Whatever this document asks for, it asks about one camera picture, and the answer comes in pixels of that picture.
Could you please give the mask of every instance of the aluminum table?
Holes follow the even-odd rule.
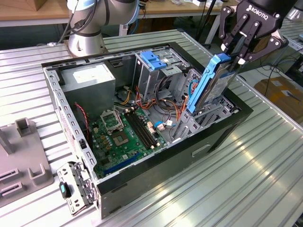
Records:
[[[293,22],[286,18],[280,31],[288,39],[290,47],[296,51],[301,50],[300,53],[303,53],[303,42],[299,39],[299,35],[303,34],[302,22]]]
[[[110,51],[177,42],[204,66],[211,54],[177,30],[106,38]],[[303,212],[303,129],[237,78],[230,89],[254,112],[213,153],[101,220],[72,217],[56,169],[72,160],[40,64],[70,58],[65,46],[0,52],[0,127],[36,122],[55,182],[0,209],[0,226],[291,226]]]

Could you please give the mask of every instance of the metal chassis frame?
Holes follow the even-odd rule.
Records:
[[[107,57],[113,57],[115,58],[116,54],[135,54],[136,50],[142,50],[142,49],[148,49],[152,48],[152,50],[155,51],[154,48],[159,48],[163,46],[169,46],[170,48],[173,48],[177,53],[179,53],[183,59],[190,62],[191,65],[194,67],[195,70],[202,73],[204,71],[204,67],[195,60],[191,55],[189,55],[183,48],[181,48],[177,43],[168,43],[168,44],[159,44],[157,46],[152,47],[141,47],[137,49],[133,49],[131,52],[114,52],[110,54],[104,54],[104,55],[93,55],[90,57],[81,57],[76,58],[72,60],[63,60],[63,61],[56,61],[51,63],[44,63],[42,64],[42,67],[44,68],[44,72],[46,75],[46,81],[49,89],[51,89],[53,92],[51,92],[51,99],[54,103],[54,108],[58,114],[58,112],[64,112],[64,114],[60,114],[61,116],[61,123],[63,124],[64,130],[67,134],[67,138],[71,146],[74,148],[75,154],[79,155],[79,157],[82,157],[83,155],[86,155],[89,158],[90,163],[85,162],[88,170],[90,171],[93,179],[92,181],[97,185],[97,189],[99,191],[99,195],[101,198],[98,198],[99,201],[99,208],[101,211],[101,217],[104,218],[108,216],[109,214],[115,212],[118,210],[121,206],[126,205],[136,199],[134,196],[130,196],[128,198],[125,198],[125,190],[127,190],[129,187],[128,184],[131,186],[133,182],[135,181],[142,181],[144,180],[144,176],[147,174],[152,174],[155,168],[161,168],[165,163],[167,165],[171,165],[173,161],[175,161],[175,158],[173,157],[179,157],[180,155],[185,155],[186,153],[190,153],[190,156],[194,158],[190,162],[185,162],[182,165],[179,165],[177,169],[174,169],[171,172],[167,172],[166,174],[163,174],[161,177],[157,180],[153,180],[148,186],[142,185],[143,188],[137,190],[137,193],[135,196],[140,196],[141,194],[145,193],[149,189],[153,188],[154,186],[160,184],[161,182],[165,181],[169,177],[174,176],[178,172],[182,171],[184,168],[188,167],[190,164],[196,162],[200,158],[202,158],[207,152],[213,151],[216,147],[218,147],[225,138],[232,133],[232,131],[242,122],[246,120],[246,118],[252,113],[252,109],[247,106],[242,100],[240,100],[233,92],[231,92],[229,89],[226,90],[224,93],[224,96],[230,100],[232,103],[234,103],[236,106],[241,109],[238,113],[233,114],[232,116],[228,117],[227,119],[224,119],[205,130],[189,137],[186,139],[186,142],[180,141],[178,142],[178,148],[174,149],[173,146],[176,146],[174,144],[173,146],[170,146],[166,149],[166,152],[159,152],[157,154],[153,154],[152,157],[141,159],[141,162],[138,164],[132,166],[132,168],[125,168],[123,171],[116,172],[111,174],[110,176],[107,176],[103,178],[102,180],[98,179],[97,176],[93,172],[93,167],[97,163],[96,159],[91,153],[91,150],[86,144],[86,148],[80,148],[80,141],[84,139],[84,135],[82,134],[78,124],[75,124],[76,119],[73,116],[72,111],[69,109],[69,106],[67,103],[67,100],[64,98],[64,95],[61,94],[60,85],[55,81],[54,74],[55,72],[59,72],[58,70],[60,68],[69,68],[69,67],[75,67],[77,64],[74,64],[75,61],[79,61],[81,63],[88,63],[88,62],[98,62],[102,59],[104,59],[104,56]],[[209,144],[208,138],[212,138],[214,142],[212,144]]]

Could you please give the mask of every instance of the ur robot arm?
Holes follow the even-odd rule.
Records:
[[[101,26],[133,23],[139,14],[139,0],[68,0],[71,32],[68,46],[78,57],[106,51]]]
[[[288,41],[279,28],[297,0],[243,0],[237,6],[225,6],[221,11],[219,37],[223,40],[222,53],[215,55],[206,67],[201,80],[188,101],[187,110],[193,114],[207,109],[220,100],[224,90],[242,65],[252,62],[287,46]],[[236,17],[236,25],[227,30],[227,22]],[[270,35],[267,46],[254,52],[260,39]],[[235,46],[245,37],[240,51]]]

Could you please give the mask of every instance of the wooden table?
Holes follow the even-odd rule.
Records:
[[[236,0],[229,0],[224,5],[237,5]],[[213,27],[209,33],[206,43],[211,43],[215,32],[220,24],[221,7],[214,7],[211,15],[216,15]],[[146,4],[146,15],[140,10],[139,18],[159,18],[159,17],[185,17],[200,16],[203,6],[196,6],[193,3],[182,5],[173,4],[170,0],[149,1]],[[0,6],[0,27],[7,26],[28,26],[28,25],[47,25],[64,24],[68,22],[69,11],[65,0],[48,0],[37,12]],[[125,35],[125,29],[120,26],[120,35]]]

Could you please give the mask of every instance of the cable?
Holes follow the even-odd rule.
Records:
[[[74,9],[74,11],[71,13],[71,17],[70,17],[69,21],[67,22],[67,25],[66,25],[66,27],[65,27],[65,30],[63,31],[63,34],[62,34],[61,38],[59,39],[59,41],[57,42],[57,44],[61,43],[61,42],[63,41],[63,39],[65,38],[65,36],[66,36],[66,34],[67,34],[67,29],[68,29],[69,26],[71,25],[71,20],[72,20],[72,18],[74,17],[74,14],[75,14],[75,12],[76,12],[76,8],[77,8],[77,6],[78,6],[78,3],[79,3],[79,0],[77,1],[77,4],[76,4],[76,6],[75,6],[75,9]]]
[[[123,103],[123,102],[125,102],[125,100],[123,100],[122,98],[119,97],[119,91],[120,91],[120,90],[124,90],[124,89],[123,89],[123,88],[118,89],[118,90],[115,92],[115,97],[116,97],[121,103]],[[130,104],[128,103],[128,105],[125,104],[125,105],[123,105],[123,106],[124,106],[124,107],[126,107],[126,106],[127,106],[127,107],[130,107],[130,106],[132,106],[132,105],[130,105]]]
[[[87,120],[87,115],[86,115],[84,109],[83,109],[79,104],[74,103],[74,105],[75,105],[76,107],[78,107],[78,108],[81,110],[81,112],[83,113],[83,116],[84,116],[84,118],[85,118],[85,124],[86,124],[87,141],[89,141],[89,122],[88,122],[88,120]]]
[[[196,31],[196,36],[198,35],[198,32],[199,32],[199,27],[200,27],[200,25],[201,25],[202,18],[203,18],[204,13],[205,13],[205,6],[206,6],[206,2],[204,3],[203,12],[202,12],[201,19],[200,19],[200,21],[199,21],[198,28],[197,28],[197,31]]]
[[[155,109],[155,111],[157,111],[157,112],[160,113],[160,114],[166,115],[167,113],[169,113],[170,115],[176,115],[176,114],[174,114],[174,113],[171,113],[171,112],[174,112],[175,110],[169,110],[169,111],[165,111],[164,113],[162,113],[162,112],[160,112],[159,110],[156,109],[156,106],[157,106],[157,105],[153,105],[153,108]]]
[[[159,126],[160,124],[163,124],[163,122],[156,122],[156,123],[154,124],[154,127],[156,128],[156,127]]]
[[[144,8],[142,9],[142,11],[143,11],[143,13],[144,13],[144,15],[143,15],[143,18],[142,18],[142,19],[145,19],[145,18],[146,18],[146,8],[144,7]]]
[[[191,85],[192,85],[194,82],[198,83],[199,80],[195,79],[195,80],[192,80],[192,81],[189,83],[189,85],[188,85],[188,95],[189,95],[189,98],[191,98]]]
[[[182,108],[181,108],[181,113],[183,113],[185,111],[185,107],[186,107],[186,101],[187,101],[188,96],[185,97]]]
[[[165,116],[166,113],[169,113],[169,116],[168,116],[168,118],[167,118],[166,121],[165,121],[165,120],[164,120],[164,116]],[[163,116],[162,116],[162,122],[167,122],[168,120],[170,120],[170,118],[171,118],[171,113],[170,113],[170,111],[166,111],[166,112],[163,114]]]
[[[138,19],[136,19],[136,26],[134,27],[133,31],[130,33],[131,35],[135,32],[135,30],[137,29],[138,27]]]
[[[261,73],[263,76],[269,78],[269,76],[265,75],[263,72],[260,72],[258,69],[255,69],[256,71],[258,71],[259,73]]]
[[[136,92],[137,92],[137,95],[136,95],[136,103],[143,109],[143,110],[147,110],[149,108],[151,108],[154,104],[156,104],[156,100],[155,99],[152,99],[151,101],[148,101],[147,104],[142,104],[142,101],[141,101],[141,98],[140,98],[140,91],[139,91],[139,88],[138,86],[136,86]]]
[[[92,21],[94,15],[95,15],[97,3],[98,3],[98,0],[95,0],[94,8],[92,9],[92,11],[86,16],[86,18],[84,20],[80,20],[80,21],[76,22],[74,28],[70,29],[68,33],[72,32],[72,35],[76,35],[87,27],[87,25]]]
[[[131,90],[128,91],[127,98],[126,98],[126,100],[125,100],[124,102],[121,103],[121,105],[125,105],[125,104],[128,103],[129,97],[130,97],[130,95],[131,95],[131,92],[132,92]]]
[[[202,32],[203,32],[203,30],[204,30],[204,28],[205,28],[206,21],[207,21],[208,18],[210,17],[210,14],[211,14],[212,11],[213,11],[213,8],[214,8],[215,3],[216,3],[216,0],[212,0],[212,3],[210,4],[210,6],[209,6],[209,8],[208,8],[208,11],[207,11],[207,14],[206,14],[206,18],[205,18],[205,20],[203,21],[203,24],[202,24],[201,28],[198,29],[199,31],[198,31],[198,33],[197,33],[197,35],[196,35],[196,38],[195,38],[195,40],[196,40],[197,42],[199,42],[199,39],[200,39],[200,37],[201,37],[201,34],[202,34]]]
[[[297,51],[291,53],[290,55],[288,55],[288,56],[282,58],[276,65],[274,65],[274,67],[272,68],[271,73],[270,73],[270,75],[269,75],[269,77],[268,77],[268,80],[267,80],[267,86],[266,86],[266,90],[265,90],[265,93],[264,93],[264,97],[266,97],[266,95],[267,95],[267,91],[268,91],[268,86],[269,86],[270,78],[271,78],[272,73],[274,72],[274,68],[276,68],[276,67],[279,65],[279,63],[280,63],[281,61],[285,60],[285,59],[288,58],[289,56],[291,56],[291,55],[293,55],[293,54],[295,54],[295,53],[297,53],[297,52],[299,52],[299,51],[301,51],[301,50],[303,50],[303,48],[301,48],[301,49],[299,49],[299,50],[297,50]]]

